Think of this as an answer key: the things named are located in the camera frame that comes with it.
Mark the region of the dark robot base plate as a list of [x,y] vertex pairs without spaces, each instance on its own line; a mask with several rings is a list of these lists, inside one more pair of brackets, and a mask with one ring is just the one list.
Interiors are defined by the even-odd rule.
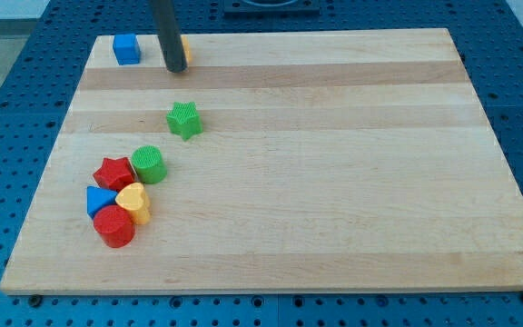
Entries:
[[320,0],[221,0],[225,16],[318,14]]

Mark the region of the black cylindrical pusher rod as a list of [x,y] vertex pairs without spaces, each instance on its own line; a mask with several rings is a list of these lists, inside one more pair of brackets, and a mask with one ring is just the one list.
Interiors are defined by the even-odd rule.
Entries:
[[179,74],[187,69],[187,60],[172,0],[148,0],[165,67]]

